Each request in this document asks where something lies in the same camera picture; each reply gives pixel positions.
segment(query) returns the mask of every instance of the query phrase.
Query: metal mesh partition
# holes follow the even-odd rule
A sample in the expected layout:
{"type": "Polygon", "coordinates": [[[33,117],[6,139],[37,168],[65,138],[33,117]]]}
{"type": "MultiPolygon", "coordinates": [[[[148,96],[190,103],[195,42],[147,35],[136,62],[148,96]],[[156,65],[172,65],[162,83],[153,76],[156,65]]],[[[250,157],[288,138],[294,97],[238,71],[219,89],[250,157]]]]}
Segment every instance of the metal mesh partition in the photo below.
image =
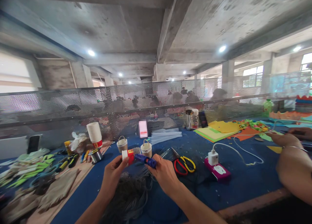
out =
{"type": "Polygon", "coordinates": [[[266,98],[285,100],[290,109],[295,95],[307,95],[310,87],[311,72],[294,72],[227,83],[213,78],[7,93],[0,95],[0,139],[41,135],[40,147],[54,148],[94,121],[103,139],[115,139],[134,134],[139,119],[147,119],[150,130],[181,126],[191,107],[205,109],[209,121],[256,116],[266,98]]]}

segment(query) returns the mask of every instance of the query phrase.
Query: yellow-handled scissors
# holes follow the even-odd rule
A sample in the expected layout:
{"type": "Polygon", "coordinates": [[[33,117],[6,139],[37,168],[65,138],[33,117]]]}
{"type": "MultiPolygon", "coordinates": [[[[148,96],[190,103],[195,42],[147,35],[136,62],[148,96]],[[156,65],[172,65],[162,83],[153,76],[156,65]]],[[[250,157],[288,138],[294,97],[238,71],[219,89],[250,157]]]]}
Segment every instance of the yellow-handled scissors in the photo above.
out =
{"type": "Polygon", "coordinates": [[[194,162],[193,162],[191,159],[189,159],[189,158],[187,158],[187,157],[185,157],[185,156],[180,156],[180,155],[177,153],[177,151],[175,151],[173,148],[172,148],[172,150],[173,150],[173,153],[175,154],[175,156],[177,157],[177,159],[176,159],[175,162],[174,162],[174,169],[175,169],[176,173],[179,174],[179,175],[187,175],[188,172],[193,173],[193,172],[195,171],[195,169],[196,169],[196,166],[195,166],[194,162]],[[189,169],[189,167],[188,167],[188,165],[186,164],[186,161],[185,161],[185,160],[189,161],[189,162],[192,164],[192,166],[193,166],[193,169],[192,169],[192,170],[189,169]],[[180,164],[180,166],[183,168],[184,173],[181,172],[181,171],[179,171],[178,168],[176,167],[176,163],[177,163],[177,162],[178,162],[178,164],[180,164]]]}

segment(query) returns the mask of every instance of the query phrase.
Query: yellow foam sheet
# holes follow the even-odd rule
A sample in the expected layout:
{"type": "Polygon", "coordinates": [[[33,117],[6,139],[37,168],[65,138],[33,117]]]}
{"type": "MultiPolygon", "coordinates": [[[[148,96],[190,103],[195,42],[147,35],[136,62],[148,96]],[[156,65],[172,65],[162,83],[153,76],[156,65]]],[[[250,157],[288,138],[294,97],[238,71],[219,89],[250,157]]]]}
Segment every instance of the yellow foam sheet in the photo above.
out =
{"type": "Polygon", "coordinates": [[[219,132],[210,126],[206,128],[198,128],[197,130],[201,133],[204,133],[205,135],[209,136],[212,139],[220,139],[220,138],[224,139],[228,137],[230,134],[219,132]]]}
{"type": "Polygon", "coordinates": [[[213,121],[208,124],[209,127],[222,133],[234,132],[240,130],[240,125],[233,122],[213,121]]]}
{"type": "Polygon", "coordinates": [[[281,152],[283,150],[283,148],[279,147],[279,146],[267,146],[267,147],[277,154],[281,154],[281,152]]]}

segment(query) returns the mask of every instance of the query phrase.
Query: paper cup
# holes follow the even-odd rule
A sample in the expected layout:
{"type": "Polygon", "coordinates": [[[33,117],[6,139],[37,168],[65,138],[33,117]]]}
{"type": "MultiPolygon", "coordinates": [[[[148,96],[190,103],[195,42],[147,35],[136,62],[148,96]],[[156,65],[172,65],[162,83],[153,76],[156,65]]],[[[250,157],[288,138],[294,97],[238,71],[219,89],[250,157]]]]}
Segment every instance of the paper cup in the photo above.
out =
{"type": "Polygon", "coordinates": [[[152,157],[152,144],[149,143],[146,139],[143,140],[143,144],[141,145],[142,154],[146,157],[152,157]]]}
{"type": "Polygon", "coordinates": [[[124,136],[119,137],[117,147],[120,153],[122,153],[123,150],[128,150],[128,141],[124,136]]]}

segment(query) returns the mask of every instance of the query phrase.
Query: water bottle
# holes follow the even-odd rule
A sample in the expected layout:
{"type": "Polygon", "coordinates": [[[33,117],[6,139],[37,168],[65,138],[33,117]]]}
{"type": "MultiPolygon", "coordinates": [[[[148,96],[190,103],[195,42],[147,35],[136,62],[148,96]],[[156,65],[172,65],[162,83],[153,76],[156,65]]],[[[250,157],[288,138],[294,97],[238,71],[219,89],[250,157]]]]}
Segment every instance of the water bottle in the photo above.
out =
{"type": "Polygon", "coordinates": [[[272,112],[273,109],[273,102],[271,102],[271,99],[267,99],[263,103],[263,116],[264,117],[269,117],[269,114],[272,112]]]}

